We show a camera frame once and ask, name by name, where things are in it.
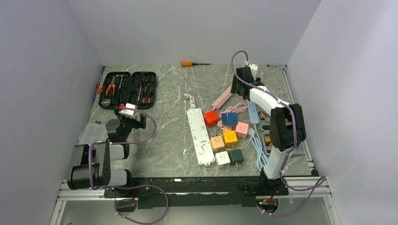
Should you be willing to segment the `pink power strip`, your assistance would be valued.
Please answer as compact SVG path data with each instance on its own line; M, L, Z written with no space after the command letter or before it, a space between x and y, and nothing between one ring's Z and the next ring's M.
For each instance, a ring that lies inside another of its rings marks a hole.
M229 86L212 104L213 110L220 109L232 96L231 86Z

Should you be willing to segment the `light blue power strip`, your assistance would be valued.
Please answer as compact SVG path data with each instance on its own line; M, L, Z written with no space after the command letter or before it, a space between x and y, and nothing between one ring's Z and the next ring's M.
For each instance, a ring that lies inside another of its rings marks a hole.
M259 124L260 119L258 116L256 104L253 101L247 100L247 107L248 107L247 110L249 113L249 119L250 119L251 123Z

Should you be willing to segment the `blue cube adapter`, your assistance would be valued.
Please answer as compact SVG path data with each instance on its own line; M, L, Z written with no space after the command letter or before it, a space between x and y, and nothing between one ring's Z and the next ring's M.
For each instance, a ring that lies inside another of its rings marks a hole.
M223 125L232 126L238 124L237 112L223 112L221 114L221 121Z

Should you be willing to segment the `clear plastic screw box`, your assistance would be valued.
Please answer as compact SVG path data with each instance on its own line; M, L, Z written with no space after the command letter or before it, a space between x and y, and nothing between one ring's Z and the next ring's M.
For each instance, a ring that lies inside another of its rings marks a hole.
M107 138L108 135L105 125L88 123L86 124L84 131L81 133L77 144L91 145L94 142L104 142Z

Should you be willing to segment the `black tool case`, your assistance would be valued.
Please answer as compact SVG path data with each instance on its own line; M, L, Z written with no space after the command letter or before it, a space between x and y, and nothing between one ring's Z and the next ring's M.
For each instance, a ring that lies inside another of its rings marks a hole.
M154 72L109 72L99 86L99 106L116 109L133 104L138 109L153 107L156 97L157 75Z

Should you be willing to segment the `red cube adapter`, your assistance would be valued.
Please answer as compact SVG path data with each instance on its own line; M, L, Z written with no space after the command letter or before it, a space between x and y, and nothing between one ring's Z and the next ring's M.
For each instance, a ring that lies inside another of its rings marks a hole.
M220 117L217 115L215 110L210 110L206 113L203 114L204 117L204 122L207 127L211 128L215 126L218 121L220 120Z

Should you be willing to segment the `grey tool case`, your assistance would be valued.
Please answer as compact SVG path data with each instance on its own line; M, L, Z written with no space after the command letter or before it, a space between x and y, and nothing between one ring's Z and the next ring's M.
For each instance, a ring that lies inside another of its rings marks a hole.
M272 142L270 139L270 117L264 112L264 111L260 111L258 112L258 117L260 119L260 130L262 131L261 136L263 139L263 145L265 146L265 154L267 156L270 155L271 151L272 151ZM304 119L303 118L298 118L298 122L303 122L302 125L305 125L304 123ZM291 122L289 122L286 119L286 125L291 125ZM304 147L299 147L300 144L297 144L296 146L296 150L294 150L292 152L292 155L296 154L305 154L305 148Z

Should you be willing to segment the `pink cube socket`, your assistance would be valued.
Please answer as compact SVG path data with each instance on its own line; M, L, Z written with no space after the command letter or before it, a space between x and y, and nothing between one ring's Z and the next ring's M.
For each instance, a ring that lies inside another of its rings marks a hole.
M249 124L245 122L238 122L235 127L236 135L239 139L245 139L248 135Z

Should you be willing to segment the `small pink charger plug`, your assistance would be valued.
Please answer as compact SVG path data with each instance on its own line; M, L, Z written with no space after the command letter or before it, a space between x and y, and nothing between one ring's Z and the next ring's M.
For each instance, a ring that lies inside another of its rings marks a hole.
M231 131L231 130L232 130L232 126L231 125L224 125L223 132L227 132L227 131Z

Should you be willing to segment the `yellow cube adapter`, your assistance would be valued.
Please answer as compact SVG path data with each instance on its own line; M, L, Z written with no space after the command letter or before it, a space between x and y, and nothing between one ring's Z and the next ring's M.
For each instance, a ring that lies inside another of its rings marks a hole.
M223 132L222 137L226 148L233 147L238 143L237 134L234 130Z

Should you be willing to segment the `wooden beige cube adapter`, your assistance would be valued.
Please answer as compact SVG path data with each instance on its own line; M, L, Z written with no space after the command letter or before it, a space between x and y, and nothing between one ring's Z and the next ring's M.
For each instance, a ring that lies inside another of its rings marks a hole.
M210 138L211 148L213 153L221 152L225 149L225 143L221 136L214 136Z

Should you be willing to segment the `white power strip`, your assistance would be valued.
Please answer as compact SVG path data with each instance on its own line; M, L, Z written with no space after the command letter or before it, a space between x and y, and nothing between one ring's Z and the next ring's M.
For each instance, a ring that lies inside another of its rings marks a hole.
M209 166L215 162L215 157L210 145L202 109L196 107L194 96L185 93L184 98L189 101L189 109L186 111L186 115L198 164L200 166Z

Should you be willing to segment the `dark green cube adapter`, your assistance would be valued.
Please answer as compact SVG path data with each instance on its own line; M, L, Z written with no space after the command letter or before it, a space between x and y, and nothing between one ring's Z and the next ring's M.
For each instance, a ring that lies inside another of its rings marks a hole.
M244 161L241 149L230 150L228 156L230 158L230 165L235 165L236 167L240 167Z

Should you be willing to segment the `white cube adapter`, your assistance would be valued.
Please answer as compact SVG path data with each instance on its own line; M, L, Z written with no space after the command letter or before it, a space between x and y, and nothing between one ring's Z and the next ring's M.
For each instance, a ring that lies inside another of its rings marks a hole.
M227 151L218 152L215 154L215 161L219 168L230 165L230 157Z

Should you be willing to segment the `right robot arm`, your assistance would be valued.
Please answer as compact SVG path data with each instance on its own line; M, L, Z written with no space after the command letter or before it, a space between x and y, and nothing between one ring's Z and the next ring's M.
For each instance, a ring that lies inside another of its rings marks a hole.
M272 150L263 167L259 190L269 195L284 182L283 171L292 152L306 139L302 107L281 100L254 79L249 66L232 69L234 78L231 93L254 102L270 117L269 136Z

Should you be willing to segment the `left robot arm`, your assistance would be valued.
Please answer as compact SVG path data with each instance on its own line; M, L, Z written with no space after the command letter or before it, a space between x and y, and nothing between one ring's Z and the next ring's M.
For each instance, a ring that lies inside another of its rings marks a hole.
M127 138L133 129L146 128L144 114L129 118L123 114L105 125L107 139L93 144L76 145L69 165L68 187L72 190L116 187L124 197L134 193L135 184L127 169L112 169L111 162L127 159L130 148Z

